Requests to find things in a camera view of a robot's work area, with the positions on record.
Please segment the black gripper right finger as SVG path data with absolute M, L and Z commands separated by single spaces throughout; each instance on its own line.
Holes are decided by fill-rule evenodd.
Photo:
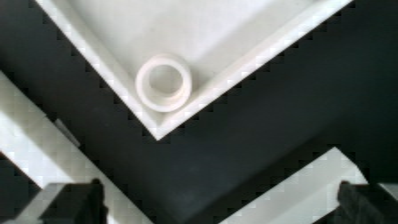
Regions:
M 338 202 L 334 224 L 398 224 L 398 183 L 343 181 Z

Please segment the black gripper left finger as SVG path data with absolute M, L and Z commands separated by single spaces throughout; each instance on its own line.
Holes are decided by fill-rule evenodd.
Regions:
M 43 224 L 107 224 L 105 187 L 94 179 L 68 184 L 39 216 Z

